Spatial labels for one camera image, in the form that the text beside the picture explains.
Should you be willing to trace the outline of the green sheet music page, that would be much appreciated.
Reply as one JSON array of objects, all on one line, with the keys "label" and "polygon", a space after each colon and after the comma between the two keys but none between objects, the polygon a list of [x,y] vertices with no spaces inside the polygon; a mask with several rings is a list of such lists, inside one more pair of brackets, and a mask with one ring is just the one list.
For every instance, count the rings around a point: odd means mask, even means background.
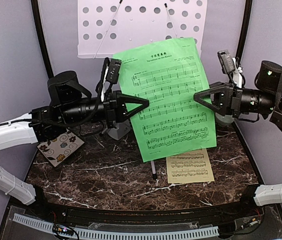
[{"label": "green sheet music page", "polygon": [[209,83],[192,37],[122,51],[119,84],[149,106],[130,120],[144,162],[217,145],[213,111],[194,101]]}]

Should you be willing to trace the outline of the white perforated music stand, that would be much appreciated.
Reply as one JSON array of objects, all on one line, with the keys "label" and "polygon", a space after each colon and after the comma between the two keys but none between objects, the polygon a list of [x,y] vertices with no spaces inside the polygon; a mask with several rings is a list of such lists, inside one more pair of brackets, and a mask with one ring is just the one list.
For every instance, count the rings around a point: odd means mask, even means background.
[{"label": "white perforated music stand", "polygon": [[205,27],[205,0],[80,0],[81,59],[113,54],[170,38],[192,38],[198,54]]}]

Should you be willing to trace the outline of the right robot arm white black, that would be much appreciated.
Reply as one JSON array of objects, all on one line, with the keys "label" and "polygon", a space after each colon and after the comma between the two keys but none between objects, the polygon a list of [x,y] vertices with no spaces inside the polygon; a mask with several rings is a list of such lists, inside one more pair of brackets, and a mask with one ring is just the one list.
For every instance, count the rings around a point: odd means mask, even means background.
[{"label": "right robot arm white black", "polygon": [[[223,117],[238,119],[241,114],[257,113],[269,118],[282,132],[282,66],[272,61],[261,62],[255,77],[256,89],[234,83],[216,82],[209,89],[194,94],[194,101]],[[255,206],[282,204],[282,183],[252,184],[246,187],[236,205],[236,213],[246,217]]]}]

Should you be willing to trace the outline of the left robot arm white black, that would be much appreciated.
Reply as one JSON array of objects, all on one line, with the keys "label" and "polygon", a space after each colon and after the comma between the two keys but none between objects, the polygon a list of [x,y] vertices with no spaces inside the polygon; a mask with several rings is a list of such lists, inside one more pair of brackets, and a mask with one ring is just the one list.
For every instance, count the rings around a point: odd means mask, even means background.
[{"label": "left robot arm white black", "polygon": [[[105,121],[108,128],[122,123],[149,106],[144,98],[119,90],[103,90],[99,81],[97,96],[79,83],[75,71],[68,70],[47,82],[50,104],[0,123],[0,152],[19,146],[51,141],[76,126]],[[0,191],[11,196],[41,218],[51,214],[42,188],[25,183],[0,165]]]}]

